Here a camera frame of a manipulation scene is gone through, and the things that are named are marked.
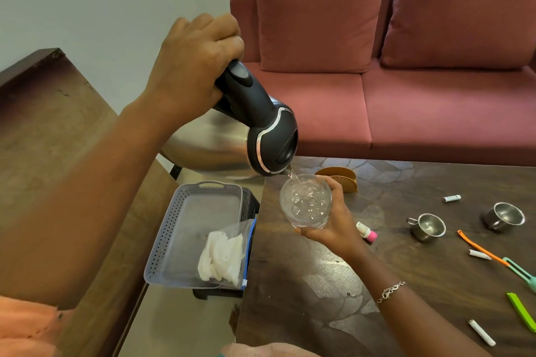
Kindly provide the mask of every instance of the small steel mug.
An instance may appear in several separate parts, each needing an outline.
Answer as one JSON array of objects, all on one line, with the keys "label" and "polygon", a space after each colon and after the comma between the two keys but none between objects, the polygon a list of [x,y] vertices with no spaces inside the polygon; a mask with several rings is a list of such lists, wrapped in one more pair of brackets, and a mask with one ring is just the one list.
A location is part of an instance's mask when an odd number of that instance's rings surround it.
[{"label": "small steel mug", "polygon": [[411,225],[413,235],[421,242],[433,241],[446,232],[443,220],[431,213],[423,213],[418,219],[409,217],[406,221]]},{"label": "small steel mug", "polygon": [[498,202],[482,215],[482,220],[491,230],[506,230],[524,224],[525,215],[510,203]]}]

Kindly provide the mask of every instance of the coffee table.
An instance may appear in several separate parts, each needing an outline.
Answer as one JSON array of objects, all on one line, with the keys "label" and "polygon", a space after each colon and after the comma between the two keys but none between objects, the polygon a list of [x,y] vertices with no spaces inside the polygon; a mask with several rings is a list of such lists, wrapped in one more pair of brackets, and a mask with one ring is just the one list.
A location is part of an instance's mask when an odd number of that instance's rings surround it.
[{"label": "coffee table", "polygon": [[[499,257],[536,273],[536,168],[296,157],[292,167],[314,173],[346,166],[358,194],[345,194],[356,220],[379,235],[372,250],[433,308],[496,356],[534,356],[536,333],[506,298],[516,293],[536,318],[536,294],[498,262],[468,255],[456,231]],[[404,354],[351,268],[324,246],[293,232],[279,206],[286,178],[267,178],[257,219],[236,341],[251,346],[287,342],[323,357]],[[457,202],[443,203],[448,195]],[[496,233],[479,219],[496,202],[518,206],[525,225]],[[433,213],[444,237],[416,241],[407,217]],[[497,342],[489,348],[469,327],[475,319]]]}]

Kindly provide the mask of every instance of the tile floor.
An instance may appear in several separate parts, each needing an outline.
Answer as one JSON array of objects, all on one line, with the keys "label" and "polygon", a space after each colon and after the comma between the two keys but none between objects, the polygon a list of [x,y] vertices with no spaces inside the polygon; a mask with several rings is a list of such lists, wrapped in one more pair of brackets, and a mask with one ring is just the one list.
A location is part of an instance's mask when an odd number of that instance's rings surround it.
[{"label": "tile floor", "polygon": [[[194,184],[208,179],[211,178],[182,170],[177,181]],[[264,179],[238,184],[251,189],[261,200]],[[202,301],[191,290],[150,285],[119,357],[216,357],[222,346],[234,340],[228,320],[233,305],[239,302],[240,299],[218,296]]]}]

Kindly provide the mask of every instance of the person's right hand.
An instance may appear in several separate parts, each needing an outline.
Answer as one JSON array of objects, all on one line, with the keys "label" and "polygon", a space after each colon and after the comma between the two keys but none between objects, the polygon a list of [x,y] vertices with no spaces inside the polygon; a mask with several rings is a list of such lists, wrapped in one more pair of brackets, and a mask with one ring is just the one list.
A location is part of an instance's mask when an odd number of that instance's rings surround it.
[{"label": "person's right hand", "polygon": [[147,87],[135,104],[154,132],[171,135],[205,114],[221,98],[214,81],[244,52],[231,14],[179,18],[162,43]]},{"label": "person's right hand", "polygon": [[317,177],[324,179],[331,188],[331,212],[327,224],[321,229],[297,227],[294,231],[325,245],[346,262],[358,259],[368,249],[355,226],[352,213],[344,203],[343,187],[331,177]]}]

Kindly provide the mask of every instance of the kettle lid button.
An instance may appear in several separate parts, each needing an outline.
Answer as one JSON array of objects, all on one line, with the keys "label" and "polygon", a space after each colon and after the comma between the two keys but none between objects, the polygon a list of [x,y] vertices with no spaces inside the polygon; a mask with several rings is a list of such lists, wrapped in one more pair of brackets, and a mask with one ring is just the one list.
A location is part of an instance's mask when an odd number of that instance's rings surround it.
[{"label": "kettle lid button", "polygon": [[240,61],[232,60],[227,66],[227,69],[233,79],[235,79],[241,85],[250,87],[253,84],[253,79],[251,79],[249,71]]}]

